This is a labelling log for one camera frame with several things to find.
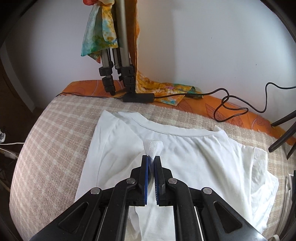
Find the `white t-shirt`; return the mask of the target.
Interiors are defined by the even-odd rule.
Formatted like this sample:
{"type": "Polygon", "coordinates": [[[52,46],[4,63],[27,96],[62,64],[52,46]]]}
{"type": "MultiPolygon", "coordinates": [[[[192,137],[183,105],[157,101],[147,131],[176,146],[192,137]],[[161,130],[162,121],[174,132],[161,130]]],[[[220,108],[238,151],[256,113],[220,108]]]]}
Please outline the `white t-shirt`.
{"type": "Polygon", "coordinates": [[[279,186],[268,172],[266,151],[231,139],[217,126],[208,131],[161,125],[140,113],[103,111],[76,197],[93,187],[114,187],[140,166],[143,155],[160,156],[175,178],[195,189],[210,187],[259,232],[266,229],[279,186]]]}

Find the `beige checked bed blanket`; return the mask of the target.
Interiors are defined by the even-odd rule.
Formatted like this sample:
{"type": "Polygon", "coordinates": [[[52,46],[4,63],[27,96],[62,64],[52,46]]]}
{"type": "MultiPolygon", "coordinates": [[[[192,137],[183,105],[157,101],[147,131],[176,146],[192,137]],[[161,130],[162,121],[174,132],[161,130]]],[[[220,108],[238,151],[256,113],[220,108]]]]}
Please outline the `beige checked bed blanket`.
{"type": "Polygon", "coordinates": [[[21,149],[13,174],[10,214],[29,240],[73,202],[91,137],[102,111],[138,112],[148,120],[211,130],[215,121],[194,113],[113,98],[62,95],[40,115],[21,149]]]}

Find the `orange patterned bed sheet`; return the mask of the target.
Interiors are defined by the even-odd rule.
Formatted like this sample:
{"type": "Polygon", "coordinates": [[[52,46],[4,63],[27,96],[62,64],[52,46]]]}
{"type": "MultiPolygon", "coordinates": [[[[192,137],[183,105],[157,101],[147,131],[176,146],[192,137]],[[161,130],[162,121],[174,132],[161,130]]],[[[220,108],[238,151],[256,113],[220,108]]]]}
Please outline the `orange patterned bed sheet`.
{"type": "MultiPolygon", "coordinates": [[[[172,100],[178,101],[178,105],[167,104],[167,98],[164,101],[156,99],[153,104],[202,115],[211,119],[217,118],[219,121],[226,121],[235,126],[264,132],[276,139],[284,136],[285,131],[282,128],[279,126],[272,126],[270,121],[258,114],[253,112],[243,113],[243,110],[240,110],[239,107],[230,103],[227,103],[215,113],[214,111],[221,103],[220,99],[213,96],[194,97],[192,96],[193,93],[195,92],[189,91],[188,96],[172,97],[172,100]]],[[[61,94],[96,98],[112,97],[109,93],[105,92],[101,80],[74,81],[70,83],[61,94]]]]}

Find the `grey folded tripod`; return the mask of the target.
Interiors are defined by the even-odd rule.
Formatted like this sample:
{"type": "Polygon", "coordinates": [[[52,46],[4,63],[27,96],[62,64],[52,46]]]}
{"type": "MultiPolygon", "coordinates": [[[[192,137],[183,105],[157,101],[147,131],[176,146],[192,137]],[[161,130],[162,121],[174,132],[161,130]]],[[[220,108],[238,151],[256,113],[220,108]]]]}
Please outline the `grey folded tripod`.
{"type": "Polygon", "coordinates": [[[105,91],[111,96],[116,93],[112,68],[117,70],[119,80],[123,82],[126,91],[135,93],[135,69],[128,49],[125,1],[115,1],[115,18],[113,20],[118,47],[114,50],[107,48],[101,51],[102,67],[99,68],[99,74],[102,77],[105,91]]]}

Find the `black mini tripod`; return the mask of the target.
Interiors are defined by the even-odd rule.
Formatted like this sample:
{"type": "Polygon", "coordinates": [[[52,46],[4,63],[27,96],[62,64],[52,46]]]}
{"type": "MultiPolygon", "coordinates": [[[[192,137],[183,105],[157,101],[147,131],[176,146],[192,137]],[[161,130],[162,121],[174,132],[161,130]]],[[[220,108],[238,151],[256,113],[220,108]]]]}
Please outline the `black mini tripod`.
{"type": "MultiPolygon", "coordinates": [[[[295,118],[295,111],[291,112],[290,114],[284,116],[280,120],[275,121],[271,124],[272,127],[279,126],[283,123],[286,123],[289,120],[292,120],[295,118]]],[[[275,141],[269,148],[268,151],[271,153],[275,151],[277,148],[279,148],[281,145],[283,145],[290,137],[292,137],[295,134],[295,123],[277,140],[275,141]]]]}

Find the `colourful floral scarf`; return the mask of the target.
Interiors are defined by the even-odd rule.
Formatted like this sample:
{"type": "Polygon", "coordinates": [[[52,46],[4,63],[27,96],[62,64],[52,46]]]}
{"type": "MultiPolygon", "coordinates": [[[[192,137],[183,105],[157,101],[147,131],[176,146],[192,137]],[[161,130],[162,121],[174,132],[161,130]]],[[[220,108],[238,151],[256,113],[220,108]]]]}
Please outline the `colourful floral scarf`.
{"type": "MultiPolygon", "coordinates": [[[[81,55],[89,56],[101,63],[101,51],[107,48],[114,50],[118,47],[115,32],[115,1],[84,1],[91,6],[91,12],[82,42],[81,55]]],[[[189,91],[194,91],[194,97],[202,97],[195,87],[182,84],[160,83],[145,77],[138,69],[138,36],[137,1],[125,1],[127,40],[130,59],[135,69],[135,93],[153,93],[154,101],[160,99],[167,104],[178,105],[174,96],[188,96],[189,91]]]]}

